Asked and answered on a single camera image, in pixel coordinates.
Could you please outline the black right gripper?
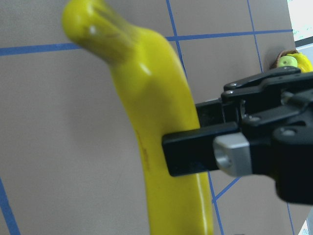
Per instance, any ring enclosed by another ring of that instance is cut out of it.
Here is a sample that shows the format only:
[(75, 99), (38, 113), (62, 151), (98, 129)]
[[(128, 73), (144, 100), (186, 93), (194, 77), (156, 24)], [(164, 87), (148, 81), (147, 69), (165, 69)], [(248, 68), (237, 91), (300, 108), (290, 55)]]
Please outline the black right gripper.
[[(295, 67), (259, 73), (224, 86), (250, 144), (252, 173), (275, 181), (279, 198), (313, 202), (313, 74)], [(201, 127), (224, 123), (222, 102), (196, 104)]]

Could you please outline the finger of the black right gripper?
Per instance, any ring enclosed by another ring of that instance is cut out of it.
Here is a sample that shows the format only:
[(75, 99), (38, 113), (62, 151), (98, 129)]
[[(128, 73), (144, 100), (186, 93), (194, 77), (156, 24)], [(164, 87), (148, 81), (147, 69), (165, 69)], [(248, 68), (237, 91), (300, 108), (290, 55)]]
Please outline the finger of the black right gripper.
[(162, 148), (173, 177), (217, 169), (234, 177), (252, 174), (250, 144), (235, 122), (164, 135)]

